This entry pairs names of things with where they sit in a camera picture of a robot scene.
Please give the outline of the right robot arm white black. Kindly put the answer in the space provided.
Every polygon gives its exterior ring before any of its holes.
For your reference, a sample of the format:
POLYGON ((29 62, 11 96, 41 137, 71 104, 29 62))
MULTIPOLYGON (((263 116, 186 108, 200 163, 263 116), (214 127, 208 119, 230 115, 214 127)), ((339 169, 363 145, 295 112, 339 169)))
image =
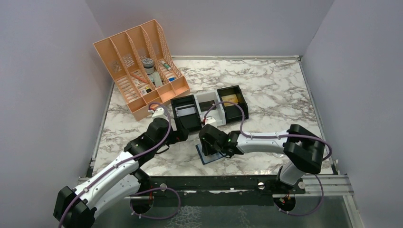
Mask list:
POLYGON ((203 157, 220 155, 232 157, 252 152, 283 154, 289 162, 280 168, 278 181, 293 186, 305 174, 319 174, 325 141, 304 127, 292 124, 288 130, 274 133, 225 133, 207 124, 199 132, 203 157))

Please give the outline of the blue leather card holder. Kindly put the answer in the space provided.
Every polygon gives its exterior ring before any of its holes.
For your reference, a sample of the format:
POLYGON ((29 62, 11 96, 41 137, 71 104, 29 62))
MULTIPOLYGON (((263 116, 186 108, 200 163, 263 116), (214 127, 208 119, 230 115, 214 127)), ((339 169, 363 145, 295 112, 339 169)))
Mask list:
POLYGON ((224 158, 223 154, 221 153, 215 153, 213 155, 204 155, 204 153, 202 152, 202 145, 201 144, 197 144, 195 146, 197 153, 199 155, 199 158, 202 162, 203 165, 209 164, 211 162, 217 161, 219 159, 224 158))

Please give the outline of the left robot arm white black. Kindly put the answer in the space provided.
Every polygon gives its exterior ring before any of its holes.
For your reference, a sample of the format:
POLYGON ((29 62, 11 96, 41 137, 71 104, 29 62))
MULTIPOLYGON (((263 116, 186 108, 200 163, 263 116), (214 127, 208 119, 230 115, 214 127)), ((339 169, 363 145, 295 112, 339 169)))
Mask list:
POLYGON ((141 166, 161 147, 186 141, 188 135, 189 131, 182 125, 173 130, 170 121, 155 118, 146 132, 131 140, 106 168, 72 189, 65 186, 59 191, 53 212, 58 226, 89 228, 118 200, 157 191, 159 188, 151 183, 141 166))

